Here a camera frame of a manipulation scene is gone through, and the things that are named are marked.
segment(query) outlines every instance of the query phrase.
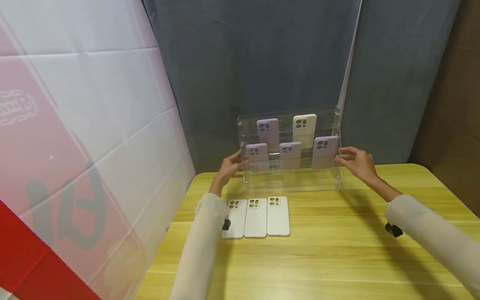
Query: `gray backdrop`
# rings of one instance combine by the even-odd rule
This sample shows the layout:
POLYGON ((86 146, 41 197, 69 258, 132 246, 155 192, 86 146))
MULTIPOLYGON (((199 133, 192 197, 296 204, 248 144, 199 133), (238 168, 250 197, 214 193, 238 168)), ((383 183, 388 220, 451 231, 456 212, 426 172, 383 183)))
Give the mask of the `gray backdrop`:
MULTIPOLYGON (((459 0, 364 0, 343 144, 408 158, 459 0)), ((195 170, 239 146, 239 114, 335 105, 360 0, 145 0, 195 170)))

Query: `tabletop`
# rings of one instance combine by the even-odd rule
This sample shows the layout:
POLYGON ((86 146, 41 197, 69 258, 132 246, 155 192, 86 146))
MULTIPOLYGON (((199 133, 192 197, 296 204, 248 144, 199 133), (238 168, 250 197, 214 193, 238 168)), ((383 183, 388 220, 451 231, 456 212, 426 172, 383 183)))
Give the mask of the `tabletop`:
MULTIPOLYGON (((480 220, 426 168, 380 165, 378 174, 403 193, 480 241, 480 220)), ((137 293, 167 299, 201 196, 214 173, 197 175, 137 293)), ((472 299, 442 265, 407 235, 385 231, 386 203, 348 170, 337 191, 288 197, 291 235, 223 240, 209 299, 472 299)), ((225 200, 248 199, 242 179, 231 179, 225 200)))

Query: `lavender phone case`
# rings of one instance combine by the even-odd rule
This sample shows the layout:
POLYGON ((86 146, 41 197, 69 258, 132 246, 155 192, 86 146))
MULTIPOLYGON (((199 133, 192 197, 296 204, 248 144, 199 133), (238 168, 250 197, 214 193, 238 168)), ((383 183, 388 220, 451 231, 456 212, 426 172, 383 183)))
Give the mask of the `lavender phone case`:
POLYGON ((278 119, 265 119, 257 121, 258 140, 260 143, 266 143, 268 151, 274 153, 278 151, 280 143, 278 131, 278 119))
POLYGON ((246 157, 252 172, 267 172, 270 169, 268 162, 268 147, 266 143, 249 144, 245 147, 246 157))
POLYGON ((319 136, 313 141, 312 169, 330 169, 335 165, 338 136, 319 136))
POLYGON ((284 170, 300 168, 301 142, 280 144, 280 166, 284 170))

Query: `white sleeve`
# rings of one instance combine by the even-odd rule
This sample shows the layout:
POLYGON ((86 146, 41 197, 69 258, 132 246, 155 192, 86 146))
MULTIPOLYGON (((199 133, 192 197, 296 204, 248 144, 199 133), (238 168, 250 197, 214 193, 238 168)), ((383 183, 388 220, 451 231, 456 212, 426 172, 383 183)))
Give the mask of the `white sleeve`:
POLYGON ((203 195, 183 247, 171 300, 207 298, 218 237, 227 216, 225 201, 212 193, 203 195))
POLYGON ((388 222, 402 229, 480 299, 480 243, 410 195, 392 200, 388 222))

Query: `acrylic display stand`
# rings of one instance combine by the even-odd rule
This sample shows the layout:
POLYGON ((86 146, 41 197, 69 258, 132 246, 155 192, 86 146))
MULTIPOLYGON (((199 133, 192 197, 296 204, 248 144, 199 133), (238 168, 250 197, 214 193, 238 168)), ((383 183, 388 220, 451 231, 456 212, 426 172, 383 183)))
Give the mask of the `acrylic display stand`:
POLYGON ((340 109, 334 106, 239 116, 242 158, 250 161, 243 172, 247 194, 338 190, 342 173, 334 158, 341 147, 340 115, 340 109), (305 128, 294 129, 304 123, 307 123, 305 128), (313 136, 301 132, 302 129, 313 132, 313 127, 313 136), (295 141, 294 146, 279 147, 280 143, 295 141), (291 156, 298 157, 298 151, 301 151, 300 158, 290 159, 291 156))

